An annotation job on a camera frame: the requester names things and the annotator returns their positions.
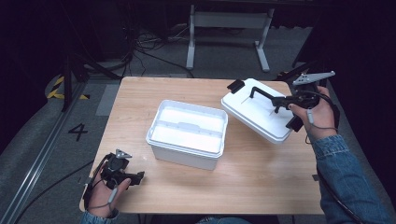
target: gray carpet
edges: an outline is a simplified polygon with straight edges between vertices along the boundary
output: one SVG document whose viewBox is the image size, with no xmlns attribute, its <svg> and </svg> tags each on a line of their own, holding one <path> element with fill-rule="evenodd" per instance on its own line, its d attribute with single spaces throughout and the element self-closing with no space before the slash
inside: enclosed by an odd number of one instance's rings
<svg viewBox="0 0 396 224">
<path fill-rule="evenodd" d="M 291 64 L 309 32 L 308 28 L 271 29 L 264 45 L 271 71 L 263 73 L 253 48 L 254 40 L 260 36 L 258 31 L 245 30 L 238 35 L 230 35 L 219 30 L 200 31 L 196 36 L 195 62 L 191 73 L 196 78 L 246 79 L 252 77 L 258 80 L 272 80 L 279 72 L 292 69 Z M 114 72 L 119 75 L 124 73 L 125 76 L 189 77 L 189 72 L 183 68 L 186 63 L 187 48 L 188 41 L 181 38 L 160 49 L 148 51 L 149 54 L 180 66 L 165 63 L 137 52 L 130 63 L 130 68 L 127 68 L 125 72 L 123 69 Z M 104 63 L 104 65 L 118 62 L 118 60 L 113 60 Z M 46 92 L 50 90 L 53 82 L 54 80 L 49 83 Z M 119 81 L 109 80 L 101 74 L 92 74 L 92 78 L 88 81 L 83 92 L 89 94 L 91 98 L 77 101 L 60 130 L 59 138 L 42 173 L 39 174 L 32 191 L 28 192 L 27 202 L 22 207 L 32 201 L 43 189 L 93 160 L 106 127 L 118 86 Z M 336 94 L 333 91 L 332 98 L 336 100 Z M 26 123 L 0 156 L 0 169 L 8 171 L 2 172 L 0 175 L 0 197 L 2 199 L 0 200 L 0 214 L 7 211 L 8 205 L 16 195 L 24 177 L 35 161 L 35 157 L 46 143 L 57 118 L 62 115 L 62 106 L 63 100 L 49 99 L 49 102 Z M 77 134 L 68 131 L 79 124 L 84 124 L 84 130 L 88 132 L 82 134 L 78 140 Z M 359 143 L 353 132 L 350 131 L 344 114 L 341 117 L 340 133 L 346 138 L 351 150 L 361 160 L 366 174 L 374 183 L 375 189 L 392 213 L 396 223 L 396 216 L 389 197 L 361 152 Z M 79 223 L 81 212 L 78 204 L 83 187 L 78 184 L 78 180 L 87 177 L 90 170 L 91 166 L 82 169 L 42 195 L 24 213 L 19 223 Z M 282 224 L 291 223 L 291 216 L 279 216 L 278 219 Z M 325 223 L 323 216 L 299 215 L 295 219 L 295 223 Z M 138 216 L 122 214 L 120 223 L 136 224 Z"/>
</svg>

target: human hand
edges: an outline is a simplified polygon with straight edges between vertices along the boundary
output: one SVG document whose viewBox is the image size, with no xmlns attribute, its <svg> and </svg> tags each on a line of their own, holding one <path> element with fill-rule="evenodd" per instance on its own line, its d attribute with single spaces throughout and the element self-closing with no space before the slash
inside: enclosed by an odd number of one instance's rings
<svg viewBox="0 0 396 224">
<path fill-rule="evenodd" d="M 100 177 L 102 169 L 103 166 L 93 181 L 94 188 L 92 190 L 92 196 L 90 198 L 90 203 L 87 210 L 89 213 L 97 217 L 109 217 L 116 207 L 121 194 L 128 189 L 131 179 L 126 178 L 116 188 L 110 189 Z M 109 203 L 108 201 L 111 197 L 111 194 L 113 193 L 113 190 L 116 191 L 116 194 L 112 202 Z"/>
<path fill-rule="evenodd" d="M 330 97 L 329 90 L 327 88 L 318 86 L 318 91 L 319 93 Z M 337 134 L 334 127 L 334 114 L 332 112 L 332 107 L 324 99 L 320 98 L 318 105 L 311 109 L 314 121 L 313 123 L 309 122 L 307 109 L 290 104 L 289 110 L 300 117 L 304 123 L 306 131 L 314 138 L 313 140 Z"/>
</svg>

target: floor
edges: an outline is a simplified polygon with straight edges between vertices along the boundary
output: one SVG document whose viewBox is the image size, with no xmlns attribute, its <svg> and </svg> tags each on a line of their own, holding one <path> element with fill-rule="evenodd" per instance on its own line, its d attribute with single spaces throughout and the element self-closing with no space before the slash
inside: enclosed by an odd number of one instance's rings
<svg viewBox="0 0 396 224">
<path fill-rule="evenodd" d="M 253 48 L 253 43 L 260 33 L 249 29 L 202 29 L 197 32 L 194 69 L 191 71 L 184 68 L 188 35 L 183 32 L 171 36 L 172 41 L 161 48 L 145 51 L 145 54 L 135 52 L 133 60 L 125 69 L 113 72 L 120 76 L 193 76 L 222 79 L 251 77 L 273 80 L 280 72 L 292 69 L 292 62 L 309 32 L 310 28 L 270 29 L 264 44 L 271 69 L 269 73 L 261 70 Z M 153 44 L 153 40 L 144 41 L 146 46 L 158 47 Z M 120 60 L 109 60 L 102 65 L 110 66 L 117 63 L 120 63 Z M 58 78 L 59 74 L 54 74 L 46 94 Z M 79 222 L 81 211 L 78 204 L 83 192 L 81 183 L 91 170 L 89 162 L 93 160 L 100 144 L 119 84 L 118 80 L 111 80 L 102 74 L 91 74 L 87 83 L 74 83 L 75 100 L 69 110 L 62 113 L 63 100 L 50 98 L 19 131 L 0 156 L 0 169 L 7 171 L 0 176 L 0 214 L 5 214 L 1 223 Z M 88 95 L 89 99 L 79 99 L 81 94 Z M 337 102 L 336 93 L 333 91 L 332 98 Z M 79 138 L 77 133 L 70 132 L 78 131 L 81 127 L 81 130 L 88 132 Z M 378 195 L 392 213 L 393 220 L 396 220 L 389 197 L 361 152 L 343 113 L 340 134 L 358 156 Z M 54 183 L 74 171 L 76 172 L 51 188 Z M 119 223 L 143 223 L 144 219 L 149 218 L 150 216 L 121 214 Z M 292 223 L 293 218 L 295 223 L 325 223 L 323 216 L 278 216 L 282 224 Z"/>
</svg>

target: denim sleeve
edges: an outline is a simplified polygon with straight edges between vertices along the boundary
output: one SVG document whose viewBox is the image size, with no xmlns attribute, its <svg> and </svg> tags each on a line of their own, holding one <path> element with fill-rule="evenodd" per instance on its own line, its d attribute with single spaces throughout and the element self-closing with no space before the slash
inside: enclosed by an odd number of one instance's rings
<svg viewBox="0 0 396 224">
<path fill-rule="evenodd" d="M 113 218 L 96 217 L 93 214 L 85 211 L 82 214 L 81 221 L 79 224 L 115 224 L 117 223 L 117 217 L 119 216 L 119 211 L 114 209 Z"/>
<path fill-rule="evenodd" d="M 312 146 L 318 169 L 341 202 L 364 223 L 390 223 L 388 212 L 341 135 L 319 139 Z M 320 206 L 327 223 L 354 223 L 323 184 L 319 184 Z"/>
</svg>

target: white box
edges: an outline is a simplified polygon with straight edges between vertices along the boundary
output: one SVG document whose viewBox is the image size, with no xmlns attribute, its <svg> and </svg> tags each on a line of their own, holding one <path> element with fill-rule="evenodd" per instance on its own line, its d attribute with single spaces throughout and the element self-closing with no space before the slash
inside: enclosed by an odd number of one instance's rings
<svg viewBox="0 0 396 224">
<path fill-rule="evenodd" d="M 228 93 L 221 99 L 225 111 L 245 123 L 274 144 L 283 143 L 290 135 L 291 129 L 286 125 L 293 118 L 291 111 L 280 107 L 278 113 L 269 98 L 258 92 L 250 98 L 253 87 L 266 91 L 272 96 L 285 96 L 282 93 L 249 78 L 244 81 L 245 86 L 235 93 Z"/>
<path fill-rule="evenodd" d="M 224 110 L 164 100 L 146 136 L 156 159 L 214 170 L 224 149 Z"/>
</svg>

